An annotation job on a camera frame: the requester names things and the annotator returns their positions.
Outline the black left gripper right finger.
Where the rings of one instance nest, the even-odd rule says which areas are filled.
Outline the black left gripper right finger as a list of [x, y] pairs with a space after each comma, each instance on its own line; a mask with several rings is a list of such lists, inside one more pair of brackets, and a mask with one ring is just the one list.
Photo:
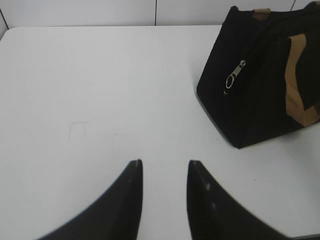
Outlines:
[[241, 206], [199, 160], [188, 164], [186, 202], [194, 240], [287, 239]]

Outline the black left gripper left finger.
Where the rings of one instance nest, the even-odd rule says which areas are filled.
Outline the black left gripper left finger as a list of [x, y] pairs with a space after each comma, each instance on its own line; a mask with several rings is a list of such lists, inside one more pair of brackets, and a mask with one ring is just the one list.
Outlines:
[[87, 209], [41, 240], [135, 240], [143, 207], [143, 163], [128, 163]]

